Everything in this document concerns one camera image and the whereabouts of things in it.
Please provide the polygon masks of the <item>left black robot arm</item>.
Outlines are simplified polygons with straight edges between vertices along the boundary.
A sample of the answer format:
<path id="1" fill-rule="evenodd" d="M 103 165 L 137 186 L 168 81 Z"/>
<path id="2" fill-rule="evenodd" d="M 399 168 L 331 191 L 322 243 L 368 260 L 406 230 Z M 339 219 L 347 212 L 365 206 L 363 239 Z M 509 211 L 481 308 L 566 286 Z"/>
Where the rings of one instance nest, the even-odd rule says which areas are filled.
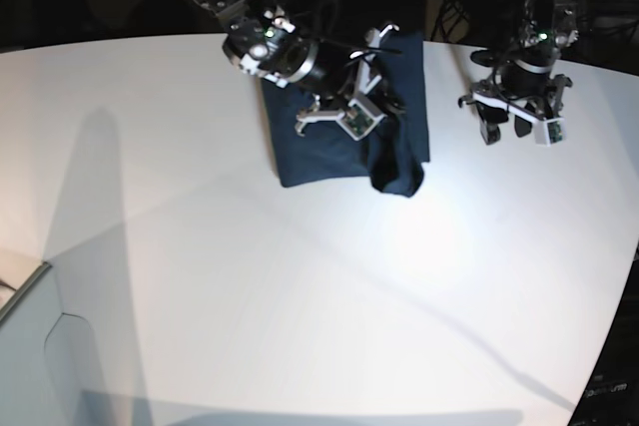
<path id="1" fill-rule="evenodd" d="M 563 95 L 573 82 L 553 69 L 579 38 L 578 10 L 579 0 L 524 0 L 505 45 L 470 55 L 489 74 L 470 84 L 458 106 L 475 110 L 487 146 L 500 141 L 500 126 L 510 120 L 517 137 L 531 135 L 539 146 L 565 140 Z"/>

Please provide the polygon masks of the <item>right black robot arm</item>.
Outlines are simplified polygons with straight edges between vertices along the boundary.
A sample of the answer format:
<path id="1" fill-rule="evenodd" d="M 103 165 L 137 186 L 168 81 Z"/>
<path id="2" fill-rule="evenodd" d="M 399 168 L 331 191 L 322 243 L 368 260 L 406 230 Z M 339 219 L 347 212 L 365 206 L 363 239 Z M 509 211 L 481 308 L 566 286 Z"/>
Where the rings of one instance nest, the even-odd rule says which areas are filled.
<path id="1" fill-rule="evenodd" d="M 375 58 L 398 31 L 386 22 L 361 43 L 342 41 L 304 25 L 285 0 L 193 0 L 212 14 L 227 38 L 223 51 L 243 73 L 283 89 L 295 86 L 313 102 L 296 115 L 299 136 L 307 126 L 337 124 L 358 142 L 387 117 L 402 112 Z"/>

